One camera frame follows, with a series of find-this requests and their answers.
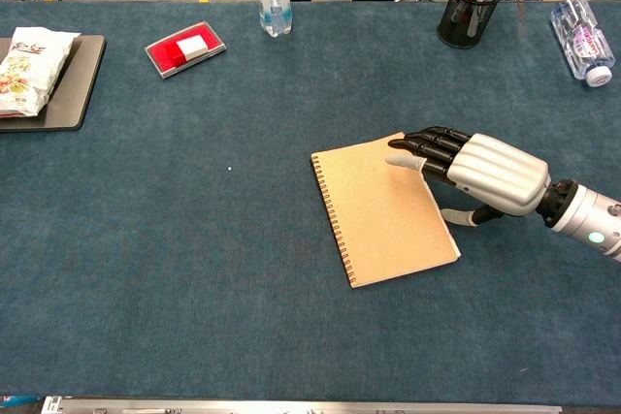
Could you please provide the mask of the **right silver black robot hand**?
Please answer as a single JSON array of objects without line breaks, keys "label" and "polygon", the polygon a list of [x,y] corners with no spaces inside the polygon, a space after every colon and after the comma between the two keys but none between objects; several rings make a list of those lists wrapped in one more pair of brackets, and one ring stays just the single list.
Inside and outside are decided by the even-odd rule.
[{"label": "right silver black robot hand", "polygon": [[526,216],[550,184],[545,161],[481,133],[433,126],[388,145],[409,153],[388,157],[388,164],[445,182],[483,203],[469,211],[443,208],[441,217],[454,225],[476,227],[504,215]]}]

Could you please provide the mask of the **kraft cover spiral notebook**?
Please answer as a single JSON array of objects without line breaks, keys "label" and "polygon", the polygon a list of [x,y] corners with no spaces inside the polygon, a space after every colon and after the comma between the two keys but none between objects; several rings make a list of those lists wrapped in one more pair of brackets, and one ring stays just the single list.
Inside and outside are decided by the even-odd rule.
[{"label": "kraft cover spiral notebook", "polygon": [[388,145],[403,135],[311,155],[353,288],[444,266],[461,256],[420,164]]}]

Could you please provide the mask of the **black mesh pen holder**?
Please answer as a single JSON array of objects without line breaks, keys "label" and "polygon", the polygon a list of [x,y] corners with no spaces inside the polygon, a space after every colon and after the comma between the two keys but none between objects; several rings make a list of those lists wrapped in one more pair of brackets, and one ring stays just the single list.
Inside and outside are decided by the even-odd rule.
[{"label": "black mesh pen holder", "polygon": [[448,0],[437,27],[440,39],[453,48],[476,46],[500,0]]}]

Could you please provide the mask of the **purple label water bottle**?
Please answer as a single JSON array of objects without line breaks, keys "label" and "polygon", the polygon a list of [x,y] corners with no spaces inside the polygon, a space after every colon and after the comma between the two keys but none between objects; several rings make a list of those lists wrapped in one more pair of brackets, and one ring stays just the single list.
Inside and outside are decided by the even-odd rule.
[{"label": "purple label water bottle", "polygon": [[587,0],[563,0],[550,22],[573,76],[597,88],[612,79],[615,57]]}]

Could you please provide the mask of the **red white stamp block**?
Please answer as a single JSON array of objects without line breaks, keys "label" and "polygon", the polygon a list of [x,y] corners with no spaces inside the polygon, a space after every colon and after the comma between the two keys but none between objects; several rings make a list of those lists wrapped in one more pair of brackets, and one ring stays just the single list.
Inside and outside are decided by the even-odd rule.
[{"label": "red white stamp block", "polygon": [[200,35],[191,36],[180,41],[168,43],[166,56],[173,67],[178,68],[191,60],[208,53],[209,48]]}]

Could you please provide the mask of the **red ink pad tray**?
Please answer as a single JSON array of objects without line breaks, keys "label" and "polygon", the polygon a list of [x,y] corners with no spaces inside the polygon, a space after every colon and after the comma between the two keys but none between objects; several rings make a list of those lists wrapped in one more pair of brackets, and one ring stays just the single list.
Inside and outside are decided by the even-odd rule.
[{"label": "red ink pad tray", "polygon": [[[200,35],[207,43],[209,51],[207,54],[191,60],[190,62],[181,65],[178,68],[172,66],[170,60],[166,56],[165,47],[168,43],[180,41],[182,39]],[[172,75],[175,75],[187,68],[190,68],[202,61],[205,61],[213,56],[216,56],[226,50],[225,43],[215,33],[212,27],[205,21],[195,23],[189,27],[183,28],[169,36],[166,36],[148,46],[145,47],[145,52],[155,67],[157,73],[162,79],[166,79]]]}]

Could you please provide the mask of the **white snack bag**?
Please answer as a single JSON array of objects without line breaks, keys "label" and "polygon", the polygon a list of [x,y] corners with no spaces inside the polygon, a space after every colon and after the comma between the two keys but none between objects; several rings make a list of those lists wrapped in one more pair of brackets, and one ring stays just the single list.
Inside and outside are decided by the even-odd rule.
[{"label": "white snack bag", "polygon": [[80,33],[17,27],[0,62],[0,118],[35,117],[48,103]]}]

